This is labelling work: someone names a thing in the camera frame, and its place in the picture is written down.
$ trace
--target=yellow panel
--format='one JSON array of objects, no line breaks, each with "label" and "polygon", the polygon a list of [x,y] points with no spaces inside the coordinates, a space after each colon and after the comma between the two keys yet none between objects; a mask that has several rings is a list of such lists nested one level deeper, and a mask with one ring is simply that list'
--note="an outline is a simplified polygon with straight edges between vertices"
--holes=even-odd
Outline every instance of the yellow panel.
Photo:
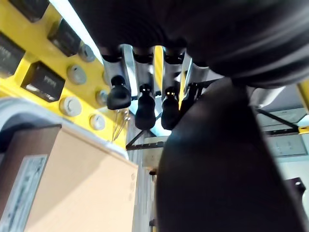
[{"label": "yellow panel", "polygon": [[162,78],[163,78],[163,48],[162,46],[156,46],[154,49],[154,78],[162,91]]},{"label": "yellow panel", "polygon": [[299,132],[299,134],[307,134],[307,133],[309,133],[309,126],[299,127],[298,128],[298,132]]},{"label": "yellow panel", "polygon": [[[105,107],[101,108],[99,112],[97,109],[100,106],[95,99],[97,91],[110,91],[109,86],[103,81],[104,67],[97,59],[94,62],[86,63],[78,55],[67,57],[47,39],[52,25],[60,20],[60,14],[51,4],[41,20],[31,23],[8,0],[0,0],[0,31],[26,50],[15,75],[7,79],[0,78],[0,97],[26,98],[91,131],[98,137],[111,141],[115,111],[110,111]],[[30,64],[38,60],[66,80],[60,99],[68,96],[78,97],[83,107],[80,115],[67,117],[60,112],[59,101],[46,102],[20,87]],[[87,82],[84,85],[77,86],[67,78],[67,68],[72,64],[80,65],[85,71]],[[90,127],[89,119],[93,114],[104,116],[105,129],[97,131]],[[126,146],[126,128],[115,143],[123,148]]]},{"label": "yellow panel", "polygon": [[298,84],[297,88],[298,88],[298,92],[300,94],[302,103],[307,111],[307,114],[309,114],[309,80],[306,80]]}]

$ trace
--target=black rectangular box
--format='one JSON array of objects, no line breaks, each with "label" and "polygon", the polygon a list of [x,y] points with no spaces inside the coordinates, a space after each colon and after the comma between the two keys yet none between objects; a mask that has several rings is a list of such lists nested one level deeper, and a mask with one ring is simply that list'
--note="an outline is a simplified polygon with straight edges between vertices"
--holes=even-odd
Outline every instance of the black rectangular box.
[{"label": "black rectangular box", "polygon": [[0,32],[0,73],[1,77],[9,77],[23,58],[25,51]]},{"label": "black rectangular box", "polygon": [[22,88],[46,100],[56,102],[60,99],[65,80],[42,62],[31,64]]},{"label": "black rectangular box", "polygon": [[48,39],[68,57],[78,53],[81,43],[81,38],[64,19],[53,26]]},{"label": "black rectangular box", "polygon": [[49,0],[10,0],[10,2],[32,23],[43,17],[49,5]]}]

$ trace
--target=white label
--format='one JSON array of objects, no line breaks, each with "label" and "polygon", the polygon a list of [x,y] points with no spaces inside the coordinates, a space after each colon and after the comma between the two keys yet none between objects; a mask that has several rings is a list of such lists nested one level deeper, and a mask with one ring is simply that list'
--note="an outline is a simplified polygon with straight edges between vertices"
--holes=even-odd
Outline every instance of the white label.
[{"label": "white label", "polygon": [[26,156],[0,220],[0,232],[24,231],[47,155]]}]

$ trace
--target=round gray knob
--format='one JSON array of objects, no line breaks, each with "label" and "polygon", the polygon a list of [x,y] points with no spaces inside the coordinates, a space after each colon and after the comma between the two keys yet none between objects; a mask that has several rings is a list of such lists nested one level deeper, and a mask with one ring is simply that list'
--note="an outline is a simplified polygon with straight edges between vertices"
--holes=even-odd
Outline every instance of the round gray knob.
[{"label": "round gray knob", "polygon": [[97,100],[97,103],[101,106],[104,106],[106,105],[106,102],[107,102],[107,92],[105,90],[101,90],[99,92],[96,93],[96,100]]},{"label": "round gray knob", "polygon": [[96,59],[96,56],[93,53],[92,49],[86,44],[83,44],[79,48],[78,54],[81,57],[81,59],[87,63],[93,62]]},{"label": "round gray knob", "polygon": [[87,76],[81,66],[74,64],[69,66],[67,75],[70,81],[76,85],[82,85],[86,83]]},{"label": "round gray knob", "polygon": [[82,105],[76,97],[67,97],[60,101],[60,111],[70,117],[75,117],[81,114]]},{"label": "round gray knob", "polygon": [[92,115],[90,118],[90,126],[97,131],[105,128],[105,119],[102,115]]}]

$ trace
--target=yellow wall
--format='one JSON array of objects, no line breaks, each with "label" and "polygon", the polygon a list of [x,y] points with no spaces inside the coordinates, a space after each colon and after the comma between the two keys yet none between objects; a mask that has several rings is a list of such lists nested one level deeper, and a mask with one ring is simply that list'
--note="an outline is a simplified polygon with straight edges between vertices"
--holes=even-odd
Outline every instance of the yellow wall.
[{"label": "yellow wall", "polygon": [[[0,78],[0,97],[26,98],[93,132],[98,137],[110,141],[112,139],[115,111],[108,110],[105,107],[99,112],[97,109],[100,106],[95,100],[97,91],[110,91],[109,86],[103,80],[104,67],[97,59],[94,62],[86,63],[78,55],[67,57],[47,39],[52,25],[60,20],[60,14],[51,4],[41,20],[31,23],[8,0],[0,0],[0,32],[26,51],[15,75],[7,79]],[[76,117],[65,116],[59,110],[60,101],[46,102],[20,87],[29,66],[38,60],[66,80],[60,99],[68,96],[78,97],[83,107],[80,115]],[[84,85],[77,86],[68,80],[67,68],[72,64],[80,65],[85,71],[87,82]],[[104,116],[105,129],[96,131],[90,127],[89,119],[93,114],[102,114]],[[125,147],[126,128],[115,143]]]}]

